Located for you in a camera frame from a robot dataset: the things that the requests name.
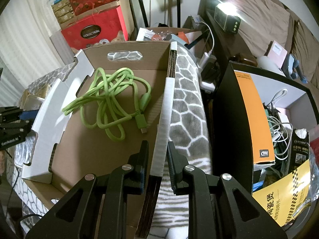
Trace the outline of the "cardboard organizer box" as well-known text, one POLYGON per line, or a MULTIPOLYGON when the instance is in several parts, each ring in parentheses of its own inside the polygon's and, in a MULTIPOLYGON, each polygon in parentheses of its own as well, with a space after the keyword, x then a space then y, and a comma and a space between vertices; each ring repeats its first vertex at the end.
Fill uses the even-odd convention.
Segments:
POLYGON ((75 58, 37 113, 22 178, 50 210, 85 175, 107 175, 127 164, 146 140, 146 186, 142 195, 127 198, 125 237, 146 238, 168 143, 176 46, 110 43, 80 50, 75 58))

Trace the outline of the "gold snack bag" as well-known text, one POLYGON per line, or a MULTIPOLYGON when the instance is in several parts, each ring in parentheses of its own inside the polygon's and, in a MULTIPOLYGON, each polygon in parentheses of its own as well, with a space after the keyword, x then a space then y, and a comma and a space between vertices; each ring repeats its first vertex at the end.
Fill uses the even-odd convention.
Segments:
POLYGON ((49 84, 45 84, 41 86, 35 94, 32 94, 28 90, 25 90, 20 99, 19 107, 26 111, 40 109, 42 103, 49 93, 50 88, 51 86, 49 84))

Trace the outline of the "yellow black book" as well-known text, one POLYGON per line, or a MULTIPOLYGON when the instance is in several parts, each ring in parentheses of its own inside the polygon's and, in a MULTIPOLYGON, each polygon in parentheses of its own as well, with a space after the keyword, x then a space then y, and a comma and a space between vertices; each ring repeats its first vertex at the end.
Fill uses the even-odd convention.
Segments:
POLYGON ((283 226, 293 219, 298 207, 305 201, 310 184, 310 164, 301 166, 275 183, 252 194, 266 212, 283 226))

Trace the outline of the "grey white patterned blanket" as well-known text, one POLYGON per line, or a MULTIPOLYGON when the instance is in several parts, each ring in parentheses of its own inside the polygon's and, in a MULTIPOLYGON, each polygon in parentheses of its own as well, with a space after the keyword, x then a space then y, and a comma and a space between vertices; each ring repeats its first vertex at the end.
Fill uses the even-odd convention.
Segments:
MULTIPOLYGON (((170 140, 179 153, 187 156, 190 163, 198 164, 205 172, 210 172, 211 149, 197 80, 197 65, 193 55, 181 45, 177 47, 175 82, 170 140)), ((21 179, 11 160, 7 168, 8 182, 22 201, 23 213, 47 212, 47 207, 21 179)), ((174 196, 168 168, 165 167, 149 238, 187 238, 187 232, 188 198, 174 196)))

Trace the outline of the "black storage cube shelf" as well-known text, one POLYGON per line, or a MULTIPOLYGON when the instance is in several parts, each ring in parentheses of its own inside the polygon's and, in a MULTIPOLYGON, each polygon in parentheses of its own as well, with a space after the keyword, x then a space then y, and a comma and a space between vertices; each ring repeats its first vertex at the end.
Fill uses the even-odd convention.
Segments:
POLYGON ((275 161, 263 104, 282 89, 288 91, 279 106, 288 109, 292 126, 311 129, 318 110, 305 86, 266 70, 230 62, 209 104, 208 129, 212 173, 220 179, 216 200, 224 238, 310 238, 318 224, 318 201, 310 201, 297 218, 293 215, 310 195, 312 170, 306 160, 294 171, 254 192, 254 166, 275 161))

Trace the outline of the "red collection gift bag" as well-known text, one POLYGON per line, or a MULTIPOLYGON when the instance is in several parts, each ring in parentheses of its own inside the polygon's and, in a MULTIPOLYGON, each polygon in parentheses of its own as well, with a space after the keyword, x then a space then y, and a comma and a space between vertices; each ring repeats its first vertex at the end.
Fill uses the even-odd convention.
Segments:
POLYGON ((128 40, 128 32, 120 6, 77 20, 62 30, 68 45, 76 50, 95 44, 128 40))

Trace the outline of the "white power adapter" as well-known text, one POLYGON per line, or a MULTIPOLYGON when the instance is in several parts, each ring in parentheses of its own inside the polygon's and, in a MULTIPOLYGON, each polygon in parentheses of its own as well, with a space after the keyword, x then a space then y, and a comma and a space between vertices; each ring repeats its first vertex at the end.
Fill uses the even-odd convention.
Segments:
POLYGON ((212 55, 211 53, 205 52, 203 54, 202 58, 200 59, 198 66, 199 66, 199 68, 203 69, 206 66, 206 64, 214 63, 216 60, 217 59, 214 55, 212 55))

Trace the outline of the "pink box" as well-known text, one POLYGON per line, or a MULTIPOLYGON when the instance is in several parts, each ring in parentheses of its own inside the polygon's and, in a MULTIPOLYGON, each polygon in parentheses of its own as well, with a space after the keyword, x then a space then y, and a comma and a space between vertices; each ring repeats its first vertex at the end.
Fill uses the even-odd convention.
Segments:
POLYGON ((286 59, 287 50, 274 40, 270 42, 270 47, 266 52, 266 56, 281 68, 286 59))

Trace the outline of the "brown cardboard clutter box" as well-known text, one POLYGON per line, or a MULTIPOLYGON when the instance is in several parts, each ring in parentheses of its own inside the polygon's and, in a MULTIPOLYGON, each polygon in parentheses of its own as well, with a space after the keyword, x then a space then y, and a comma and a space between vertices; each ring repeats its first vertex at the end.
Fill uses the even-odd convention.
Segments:
POLYGON ((194 34, 194 31, 184 32, 181 29, 178 29, 176 32, 172 32, 172 29, 169 27, 159 27, 159 28, 141 28, 138 31, 136 41, 170 41, 178 42, 187 49, 192 49, 197 45, 201 40, 205 39, 205 33, 200 34, 195 37, 194 40, 190 40, 187 36, 194 34))

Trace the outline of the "bright lamp clock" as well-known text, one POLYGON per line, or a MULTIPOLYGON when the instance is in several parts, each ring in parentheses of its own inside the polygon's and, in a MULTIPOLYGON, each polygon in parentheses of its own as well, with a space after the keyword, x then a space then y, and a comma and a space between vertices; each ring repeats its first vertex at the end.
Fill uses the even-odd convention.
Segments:
POLYGON ((241 18, 234 4, 222 2, 216 5, 214 20, 226 33, 237 34, 241 23, 241 18))

